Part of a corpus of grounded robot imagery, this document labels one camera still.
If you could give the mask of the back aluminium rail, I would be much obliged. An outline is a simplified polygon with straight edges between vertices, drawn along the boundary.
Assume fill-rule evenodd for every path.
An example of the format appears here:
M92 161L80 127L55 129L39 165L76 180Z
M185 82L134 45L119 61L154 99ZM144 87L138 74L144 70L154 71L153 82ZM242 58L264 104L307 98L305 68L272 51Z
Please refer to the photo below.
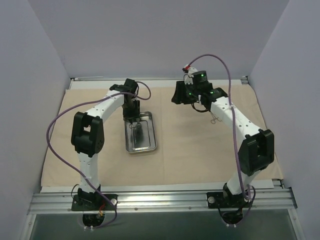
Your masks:
M137 81L180 81L183 77L105 77L105 76L87 76L87 77L72 77L73 81L122 81L127 78Z

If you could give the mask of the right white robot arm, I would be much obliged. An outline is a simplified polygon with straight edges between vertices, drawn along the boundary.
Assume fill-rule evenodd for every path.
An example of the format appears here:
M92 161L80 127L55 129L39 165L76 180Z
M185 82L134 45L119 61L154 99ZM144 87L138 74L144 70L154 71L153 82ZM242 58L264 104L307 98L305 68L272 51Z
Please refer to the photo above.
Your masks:
M171 128L166 140L172 151L183 150L176 160L183 165L190 155L196 165L203 164L210 174L226 178L223 203L234 206L247 197L251 182L275 160L274 143L264 144L274 134L254 120L237 104L236 94L242 86L208 83L204 92L194 96L191 85L183 80L175 83L166 102Z

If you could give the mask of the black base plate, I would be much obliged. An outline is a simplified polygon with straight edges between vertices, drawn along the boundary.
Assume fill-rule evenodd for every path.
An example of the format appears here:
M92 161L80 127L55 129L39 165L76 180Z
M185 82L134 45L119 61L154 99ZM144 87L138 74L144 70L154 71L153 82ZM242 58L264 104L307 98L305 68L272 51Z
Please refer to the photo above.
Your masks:
M227 195L222 191L207 192L207 204L209 209L238 209L248 208L251 205L250 201L246 201L242 194Z
M88 211L112 211L115 208L101 195L94 195L93 199L87 200L80 198L78 195L73 196L71 211L88 212Z

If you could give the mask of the steel surgical scissors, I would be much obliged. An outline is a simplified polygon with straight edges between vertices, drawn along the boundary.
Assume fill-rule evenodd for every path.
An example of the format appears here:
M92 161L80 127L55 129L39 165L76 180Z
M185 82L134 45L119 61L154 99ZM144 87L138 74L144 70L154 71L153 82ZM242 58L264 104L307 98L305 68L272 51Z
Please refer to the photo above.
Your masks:
M129 124L130 129L138 129L140 127L141 127L141 123L138 121Z

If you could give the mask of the steel instrument tray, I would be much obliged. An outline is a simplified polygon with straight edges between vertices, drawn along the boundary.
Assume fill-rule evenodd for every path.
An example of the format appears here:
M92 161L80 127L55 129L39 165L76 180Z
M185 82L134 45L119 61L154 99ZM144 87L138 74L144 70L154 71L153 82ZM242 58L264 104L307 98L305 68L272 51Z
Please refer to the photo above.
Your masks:
M130 154L151 152L157 148L155 124L150 111L143 111L137 122L141 123L138 129L130 129L130 122L124 121L125 149Z

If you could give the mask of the steel forceps clamp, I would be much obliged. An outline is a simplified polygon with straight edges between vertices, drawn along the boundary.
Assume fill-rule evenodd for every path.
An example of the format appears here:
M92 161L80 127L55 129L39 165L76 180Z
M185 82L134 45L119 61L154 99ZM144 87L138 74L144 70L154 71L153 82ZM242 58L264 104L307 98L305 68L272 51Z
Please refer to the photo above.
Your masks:
M218 116L216 116L214 113L210 112L210 115L211 115L211 120L210 120L211 124L214 125L217 122L222 122L222 120Z

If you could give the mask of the beige cloth surgical kit roll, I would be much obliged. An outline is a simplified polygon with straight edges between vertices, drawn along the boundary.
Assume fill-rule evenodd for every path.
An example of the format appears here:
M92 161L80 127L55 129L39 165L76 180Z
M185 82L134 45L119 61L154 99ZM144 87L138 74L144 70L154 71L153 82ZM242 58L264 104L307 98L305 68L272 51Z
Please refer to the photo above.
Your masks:
M150 96L141 102L141 110L152 113L157 147L154 151L130 154L126 151L125 126L123 112L118 108L104 124L105 143L98 155L98 179L103 187L107 186L150 186L226 182L226 177L213 174L203 164L196 165L190 155L186 163L176 159L184 153L178 149L172 151L170 144L175 138L168 131L172 127L166 117L169 111L166 102L170 99L172 87L155 87L151 90L142 88L139 95ZM67 90L60 111L62 117L55 123L51 136L52 150L46 154L41 185L44 187L72 187L80 182L76 172L80 162L71 144L73 118L77 111L89 109L86 102L103 98L106 89L73 89Z

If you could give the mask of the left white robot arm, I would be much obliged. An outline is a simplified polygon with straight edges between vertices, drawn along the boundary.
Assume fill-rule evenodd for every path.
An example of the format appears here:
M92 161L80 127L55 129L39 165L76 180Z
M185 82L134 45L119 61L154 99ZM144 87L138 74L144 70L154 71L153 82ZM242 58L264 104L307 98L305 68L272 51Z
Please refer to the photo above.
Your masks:
M137 100L139 85L132 79L124 84L114 84L102 101L86 112L77 112L73 118L71 144L80 161L80 171L84 174L77 191L78 197L90 210L100 206L98 194L98 154L105 143L104 123L118 108L122 108L123 118L130 123L140 116L140 101Z

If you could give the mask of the aluminium front rail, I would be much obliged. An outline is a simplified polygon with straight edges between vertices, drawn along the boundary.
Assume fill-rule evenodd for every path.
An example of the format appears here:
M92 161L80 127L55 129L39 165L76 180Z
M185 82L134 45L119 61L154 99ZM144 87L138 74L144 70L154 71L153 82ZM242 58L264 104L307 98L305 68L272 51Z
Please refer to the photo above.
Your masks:
M208 208L205 190L119 192L117 212L161 213L203 212ZM290 189L257 189L253 210L285 210L297 207ZM97 211L73 211L72 198L66 193L40 193L32 197L29 214L97 214Z

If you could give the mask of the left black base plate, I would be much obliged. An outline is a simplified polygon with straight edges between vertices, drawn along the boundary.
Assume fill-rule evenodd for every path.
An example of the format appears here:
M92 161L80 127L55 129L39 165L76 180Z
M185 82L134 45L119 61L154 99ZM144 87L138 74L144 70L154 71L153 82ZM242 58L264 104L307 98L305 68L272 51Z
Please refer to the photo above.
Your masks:
M115 208L101 195L94 195L93 199L87 200L80 198L78 195L73 196L71 211L88 212L88 211L112 211Z

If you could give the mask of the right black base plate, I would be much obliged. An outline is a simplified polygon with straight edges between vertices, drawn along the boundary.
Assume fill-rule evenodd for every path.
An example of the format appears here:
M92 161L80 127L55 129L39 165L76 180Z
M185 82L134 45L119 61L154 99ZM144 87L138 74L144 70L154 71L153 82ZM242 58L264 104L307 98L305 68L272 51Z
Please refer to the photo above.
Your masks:
M209 209L238 209L248 208L251 205L250 201L246 201L242 194L227 195L222 191L207 192L207 204Z

